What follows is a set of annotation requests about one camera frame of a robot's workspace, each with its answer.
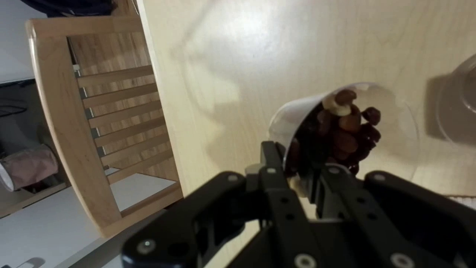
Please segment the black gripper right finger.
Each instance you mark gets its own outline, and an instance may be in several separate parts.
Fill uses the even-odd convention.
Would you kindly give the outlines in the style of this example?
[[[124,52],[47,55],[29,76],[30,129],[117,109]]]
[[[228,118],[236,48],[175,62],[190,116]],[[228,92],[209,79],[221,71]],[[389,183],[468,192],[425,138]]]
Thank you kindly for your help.
[[[367,268],[476,268],[476,211],[386,171],[355,179],[337,164],[309,171],[321,220],[350,226]]]

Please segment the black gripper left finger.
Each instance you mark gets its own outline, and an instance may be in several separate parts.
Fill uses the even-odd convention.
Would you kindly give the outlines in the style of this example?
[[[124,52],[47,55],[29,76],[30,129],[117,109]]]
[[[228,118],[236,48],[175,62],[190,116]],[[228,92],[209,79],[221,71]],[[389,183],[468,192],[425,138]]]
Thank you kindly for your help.
[[[234,262],[254,268],[316,268],[318,246],[271,141],[249,171],[221,171],[127,238],[123,268],[203,268],[248,222],[260,225]]]

